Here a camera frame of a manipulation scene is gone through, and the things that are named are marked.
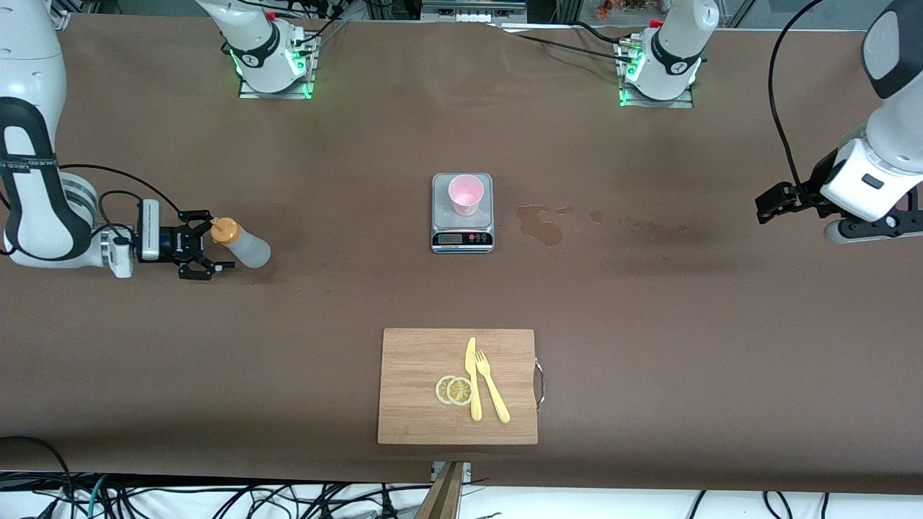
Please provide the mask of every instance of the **water spill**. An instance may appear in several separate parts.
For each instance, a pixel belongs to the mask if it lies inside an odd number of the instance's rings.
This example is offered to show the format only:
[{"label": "water spill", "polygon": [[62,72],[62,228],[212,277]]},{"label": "water spill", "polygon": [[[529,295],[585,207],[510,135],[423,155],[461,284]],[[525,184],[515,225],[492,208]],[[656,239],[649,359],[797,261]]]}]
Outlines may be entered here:
[{"label": "water spill", "polygon": [[545,215],[549,212],[551,210],[545,206],[527,205],[516,211],[516,218],[522,222],[520,230],[524,235],[537,239],[547,247],[553,247],[564,240],[564,233],[557,225],[545,221]]}]

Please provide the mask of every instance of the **brown table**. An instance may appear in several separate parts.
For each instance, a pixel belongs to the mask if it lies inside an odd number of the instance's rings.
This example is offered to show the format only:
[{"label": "brown table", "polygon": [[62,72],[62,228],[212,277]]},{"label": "brown table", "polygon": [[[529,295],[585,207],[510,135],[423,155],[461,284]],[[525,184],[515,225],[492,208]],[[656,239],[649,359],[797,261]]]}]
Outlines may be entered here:
[{"label": "brown table", "polygon": [[[923,241],[837,247],[809,213],[757,225],[753,198],[788,177],[775,36],[716,33],[696,108],[657,111],[619,107],[603,59],[357,23],[324,45],[313,101],[269,102],[235,97],[208,19],[74,17],[61,159],[231,215],[273,258],[211,283],[4,264],[0,432],[96,472],[416,481],[464,459],[503,485],[923,491]],[[803,175],[878,105],[860,41],[785,47]],[[444,171],[494,177],[493,253],[429,251]],[[547,215],[559,245],[521,231],[531,204],[573,208]],[[385,327],[535,329],[539,444],[377,445]],[[0,465],[52,461],[6,447]]]}]

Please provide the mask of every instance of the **teal cable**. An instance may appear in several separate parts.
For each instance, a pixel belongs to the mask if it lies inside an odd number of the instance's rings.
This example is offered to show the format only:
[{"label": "teal cable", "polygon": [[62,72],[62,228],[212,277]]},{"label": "teal cable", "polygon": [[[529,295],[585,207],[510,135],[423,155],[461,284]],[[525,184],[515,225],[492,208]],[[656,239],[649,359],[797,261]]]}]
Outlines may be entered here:
[{"label": "teal cable", "polygon": [[99,479],[96,480],[96,484],[93,485],[93,492],[90,493],[90,501],[87,503],[87,519],[90,519],[93,516],[93,507],[96,505],[96,496],[100,493],[100,486],[102,486],[102,481],[106,479],[106,475],[103,474]]}]

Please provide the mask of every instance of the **metal handle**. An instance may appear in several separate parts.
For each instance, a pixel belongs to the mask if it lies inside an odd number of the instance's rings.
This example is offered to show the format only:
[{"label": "metal handle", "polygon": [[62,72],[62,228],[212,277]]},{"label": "metal handle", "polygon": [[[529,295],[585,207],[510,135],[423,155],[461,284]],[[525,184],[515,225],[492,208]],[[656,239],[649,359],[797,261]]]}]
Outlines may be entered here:
[{"label": "metal handle", "polygon": [[538,363],[538,357],[535,358],[535,368],[538,369],[538,373],[542,376],[542,396],[535,402],[535,410],[538,411],[542,407],[542,402],[545,401],[545,371],[542,369],[542,365]]}]

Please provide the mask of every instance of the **translucent bottle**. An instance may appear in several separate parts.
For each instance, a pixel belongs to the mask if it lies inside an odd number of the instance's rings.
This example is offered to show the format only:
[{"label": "translucent bottle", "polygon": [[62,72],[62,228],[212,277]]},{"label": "translucent bottle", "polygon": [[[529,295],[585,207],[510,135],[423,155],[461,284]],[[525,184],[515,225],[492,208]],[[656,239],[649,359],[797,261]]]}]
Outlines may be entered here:
[{"label": "translucent bottle", "polygon": [[270,244],[248,233],[233,218],[219,218],[211,221],[211,239],[229,248],[231,252],[251,269],[258,269],[270,260]]}]

